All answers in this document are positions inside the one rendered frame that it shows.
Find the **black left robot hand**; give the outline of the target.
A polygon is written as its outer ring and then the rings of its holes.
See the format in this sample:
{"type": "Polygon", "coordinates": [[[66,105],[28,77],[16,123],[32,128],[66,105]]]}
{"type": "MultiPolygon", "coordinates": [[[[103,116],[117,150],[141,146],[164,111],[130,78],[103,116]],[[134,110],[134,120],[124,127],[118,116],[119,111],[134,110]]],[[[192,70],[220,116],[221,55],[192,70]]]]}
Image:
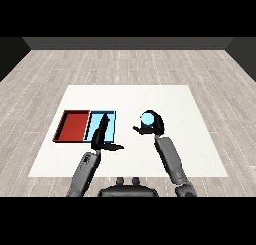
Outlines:
{"type": "Polygon", "coordinates": [[[123,149],[122,145],[116,145],[111,143],[105,143],[105,133],[108,128],[108,123],[110,119],[107,114],[104,114],[100,120],[98,128],[95,130],[91,139],[91,148],[95,151],[97,150],[108,150],[117,151],[123,149]]]}

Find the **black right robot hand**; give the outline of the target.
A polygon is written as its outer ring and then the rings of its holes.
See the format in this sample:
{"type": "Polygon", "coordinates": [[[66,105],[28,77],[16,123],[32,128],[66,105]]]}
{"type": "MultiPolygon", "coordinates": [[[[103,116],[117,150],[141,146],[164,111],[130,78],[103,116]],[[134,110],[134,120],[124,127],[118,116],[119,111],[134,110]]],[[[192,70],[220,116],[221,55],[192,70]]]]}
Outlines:
{"type": "Polygon", "coordinates": [[[144,134],[163,135],[164,134],[164,122],[163,122],[162,117],[153,110],[147,110],[145,112],[149,112],[154,116],[153,127],[143,129],[142,127],[134,126],[133,129],[141,135],[144,135],[144,134]]]}

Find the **light blue shallow open box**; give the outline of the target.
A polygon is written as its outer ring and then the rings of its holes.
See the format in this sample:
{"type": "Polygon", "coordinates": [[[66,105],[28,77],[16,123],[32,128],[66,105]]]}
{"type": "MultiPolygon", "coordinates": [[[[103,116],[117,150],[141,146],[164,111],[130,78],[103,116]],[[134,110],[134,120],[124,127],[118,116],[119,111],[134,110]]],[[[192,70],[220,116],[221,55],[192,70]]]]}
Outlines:
{"type": "Polygon", "coordinates": [[[100,121],[104,114],[107,114],[107,117],[110,119],[108,122],[107,130],[105,132],[105,143],[114,142],[115,134],[115,120],[116,112],[114,110],[92,110],[89,115],[89,119],[86,124],[86,129],[84,132],[83,141],[85,143],[90,143],[93,137],[95,130],[99,127],[100,121]]]}

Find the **small blue can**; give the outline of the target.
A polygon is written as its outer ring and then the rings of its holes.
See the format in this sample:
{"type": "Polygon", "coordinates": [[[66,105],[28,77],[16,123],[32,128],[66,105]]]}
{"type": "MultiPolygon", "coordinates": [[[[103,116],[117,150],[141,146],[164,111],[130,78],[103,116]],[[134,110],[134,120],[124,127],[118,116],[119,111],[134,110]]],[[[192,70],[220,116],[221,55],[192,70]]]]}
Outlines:
{"type": "Polygon", "coordinates": [[[154,116],[149,112],[144,112],[141,116],[141,127],[143,129],[152,128],[154,123],[154,116]]]}

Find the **red shallow open box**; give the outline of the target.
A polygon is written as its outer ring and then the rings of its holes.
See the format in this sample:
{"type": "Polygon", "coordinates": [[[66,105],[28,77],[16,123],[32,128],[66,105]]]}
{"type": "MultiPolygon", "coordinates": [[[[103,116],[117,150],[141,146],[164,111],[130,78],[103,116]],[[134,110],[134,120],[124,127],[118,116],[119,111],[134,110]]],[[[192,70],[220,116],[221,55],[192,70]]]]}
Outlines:
{"type": "Polygon", "coordinates": [[[65,110],[53,137],[55,143],[82,143],[89,110],[65,110]]]}

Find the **dark grey robot body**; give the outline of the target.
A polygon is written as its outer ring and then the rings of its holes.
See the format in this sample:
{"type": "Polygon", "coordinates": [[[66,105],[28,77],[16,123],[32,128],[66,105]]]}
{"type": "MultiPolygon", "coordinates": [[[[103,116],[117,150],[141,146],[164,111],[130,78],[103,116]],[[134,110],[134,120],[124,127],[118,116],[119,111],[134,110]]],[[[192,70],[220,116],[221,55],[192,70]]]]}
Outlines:
{"type": "Polygon", "coordinates": [[[131,185],[125,185],[124,178],[118,177],[116,184],[101,189],[98,197],[158,197],[158,193],[153,188],[142,186],[138,177],[132,178],[131,185]]]}

